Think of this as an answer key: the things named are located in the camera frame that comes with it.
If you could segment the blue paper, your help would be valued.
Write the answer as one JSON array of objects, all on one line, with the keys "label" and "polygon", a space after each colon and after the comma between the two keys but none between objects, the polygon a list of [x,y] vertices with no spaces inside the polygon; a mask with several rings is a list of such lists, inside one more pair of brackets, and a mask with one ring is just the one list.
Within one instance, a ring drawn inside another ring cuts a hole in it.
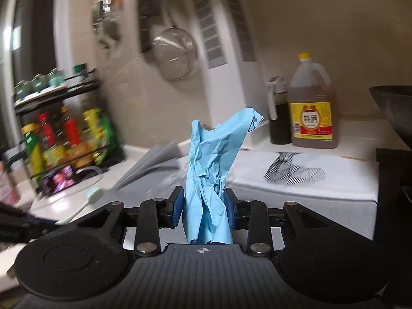
[{"label": "blue paper", "polygon": [[247,107],[210,131],[192,122],[182,219],[188,243],[233,242],[224,203],[227,176],[247,133],[262,120]]}]

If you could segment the white wall vent grille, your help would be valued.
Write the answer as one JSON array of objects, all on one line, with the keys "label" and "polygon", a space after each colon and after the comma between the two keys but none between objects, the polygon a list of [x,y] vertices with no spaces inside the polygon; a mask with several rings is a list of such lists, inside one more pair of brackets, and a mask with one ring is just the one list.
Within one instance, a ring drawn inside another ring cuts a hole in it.
[{"label": "white wall vent grille", "polygon": [[208,69],[226,64],[211,0],[192,0]]}]

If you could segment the grey dish mat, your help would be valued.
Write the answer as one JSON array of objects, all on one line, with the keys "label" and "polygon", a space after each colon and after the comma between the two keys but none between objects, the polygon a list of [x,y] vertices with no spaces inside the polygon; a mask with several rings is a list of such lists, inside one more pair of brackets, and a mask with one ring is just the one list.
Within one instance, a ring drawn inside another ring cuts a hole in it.
[{"label": "grey dish mat", "polygon": [[150,199],[166,199],[177,186],[185,186],[188,167],[176,142],[151,148],[115,185],[106,191],[111,201],[137,207]]}]

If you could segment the smartphone with lit screen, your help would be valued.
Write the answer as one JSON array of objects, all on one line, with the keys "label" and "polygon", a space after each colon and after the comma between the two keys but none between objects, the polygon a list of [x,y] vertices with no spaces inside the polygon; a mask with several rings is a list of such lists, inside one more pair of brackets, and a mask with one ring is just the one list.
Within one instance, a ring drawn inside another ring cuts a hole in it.
[{"label": "smartphone with lit screen", "polygon": [[71,165],[51,171],[41,179],[43,194],[51,196],[59,193],[78,182],[75,171]]}]

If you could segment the black spice rack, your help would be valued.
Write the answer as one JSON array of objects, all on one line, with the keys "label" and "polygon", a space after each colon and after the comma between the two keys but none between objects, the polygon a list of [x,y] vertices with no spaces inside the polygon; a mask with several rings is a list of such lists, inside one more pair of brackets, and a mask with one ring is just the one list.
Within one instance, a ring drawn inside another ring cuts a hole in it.
[{"label": "black spice rack", "polygon": [[[32,81],[16,84],[12,97],[13,113],[20,129],[18,153],[10,157],[7,165],[22,161],[33,184],[35,192],[45,197],[41,180],[36,181],[29,164],[29,155],[22,135],[22,127],[27,124],[37,125],[37,135],[42,151],[44,172],[41,179],[51,171],[71,165],[77,176],[77,183],[85,179],[106,173],[112,166],[125,160],[126,156],[116,135],[108,108],[101,93],[101,81],[98,71],[87,70],[85,65],[75,67],[75,74],[65,77],[62,70],[56,68],[48,75],[36,75]],[[73,147],[67,141],[63,128],[61,107],[69,106],[77,125],[81,143]],[[85,110],[99,108],[108,116],[115,134],[117,148],[100,165],[93,161],[93,150],[89,145],[89,129],[82,113]]]}]

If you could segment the hanging metal strainer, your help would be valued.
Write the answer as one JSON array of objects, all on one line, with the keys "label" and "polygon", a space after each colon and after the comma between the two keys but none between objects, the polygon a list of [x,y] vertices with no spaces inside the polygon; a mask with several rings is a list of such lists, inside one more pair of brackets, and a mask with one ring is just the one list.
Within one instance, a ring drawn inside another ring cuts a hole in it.
[{"label": "hanging metal strainer", "polygon": [[192,35],[177,26],[168,6],[165,7],[165,11],[170,26],[157,35],[152,42],[154,59],[165,80],[183,80],[195,70],[198,49]]}]

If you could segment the yellow green snack bag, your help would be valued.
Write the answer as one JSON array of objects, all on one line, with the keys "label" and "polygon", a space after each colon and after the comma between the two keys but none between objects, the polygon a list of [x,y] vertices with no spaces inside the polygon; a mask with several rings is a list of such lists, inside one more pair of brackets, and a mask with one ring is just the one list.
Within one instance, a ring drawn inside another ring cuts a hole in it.
[{"label": "yellow green snack bag", "polygon": [[116,151],[115,134],[108,116],[101,109],[88,109],[82,115],[89,129],[89,145],[93,150],[93,161],[96,165],[100,165]]}]

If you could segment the white patterned cloth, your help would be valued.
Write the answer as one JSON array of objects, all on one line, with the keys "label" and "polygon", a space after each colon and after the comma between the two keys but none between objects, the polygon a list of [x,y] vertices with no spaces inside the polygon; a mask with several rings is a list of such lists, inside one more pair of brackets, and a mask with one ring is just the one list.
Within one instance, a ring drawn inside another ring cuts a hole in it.
[{"label": "white patterned cloth", "polygon": [[241,151],[228,183],[302,197],[377,202],[379,166],[340,156]]}]

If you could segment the yellow green bottle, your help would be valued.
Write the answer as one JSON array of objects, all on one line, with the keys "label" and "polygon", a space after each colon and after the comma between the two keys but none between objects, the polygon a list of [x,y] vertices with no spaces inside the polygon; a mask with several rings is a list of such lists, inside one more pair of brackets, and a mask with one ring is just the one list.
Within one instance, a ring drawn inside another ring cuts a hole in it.
[{"label": "yellow green bottle", "polygon": [[42,151],[37,131],[37,125],[27,124],[21,129],[24,138],[24,143],[29,155],[29,164],[31,171],[36,181],[41,180],[41,174],[44,172],[44,164],[42,161]]}]

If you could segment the red cap sauce bottle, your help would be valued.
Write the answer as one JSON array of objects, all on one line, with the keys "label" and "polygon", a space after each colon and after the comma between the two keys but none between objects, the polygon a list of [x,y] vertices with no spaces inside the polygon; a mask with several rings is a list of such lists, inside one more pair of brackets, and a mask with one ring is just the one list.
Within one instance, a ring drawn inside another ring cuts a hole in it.
[{"label": "red cap sauce bottle", "polygon": [[63,128],[66,135],[67,141],[73,147],[76,147],[81,143],[80,136],[78,133],[78,125],[71,114],[69,106],[64,105],[61,107],[61,114],[63,119]]}]

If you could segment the cooking wine jug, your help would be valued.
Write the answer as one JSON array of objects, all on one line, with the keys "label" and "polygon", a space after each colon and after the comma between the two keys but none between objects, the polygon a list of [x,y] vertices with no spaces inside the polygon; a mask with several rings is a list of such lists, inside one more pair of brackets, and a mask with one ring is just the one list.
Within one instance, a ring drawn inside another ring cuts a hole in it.
[{"label": "cooking wine jug", "polygon": [[337,95],[326,69],[309,52],[298,54],[299,66],[288,87],[292,143],[310,149],[339,145]]}]

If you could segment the black wok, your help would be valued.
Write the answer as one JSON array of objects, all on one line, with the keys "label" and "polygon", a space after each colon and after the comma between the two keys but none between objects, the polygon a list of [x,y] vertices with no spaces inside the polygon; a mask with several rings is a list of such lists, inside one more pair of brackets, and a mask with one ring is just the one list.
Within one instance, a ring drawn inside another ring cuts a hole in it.
[{"label": "black wok", "polygon": [[376,86],[370,88],[370,93],[385,119],[408,148],[411,148],[412,86]]}]

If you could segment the dark soy sauce dispenser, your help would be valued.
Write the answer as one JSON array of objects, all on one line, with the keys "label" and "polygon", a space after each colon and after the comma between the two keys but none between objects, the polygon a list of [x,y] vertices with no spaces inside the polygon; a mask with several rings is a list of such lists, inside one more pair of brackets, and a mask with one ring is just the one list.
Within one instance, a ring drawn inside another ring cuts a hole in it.
[{"label": "dark soy sauce dispenser", "polygon": [[292,140],[286,81],[282,76],[272,77],[267,86],[270,141],[278,145],[290,144]]}]

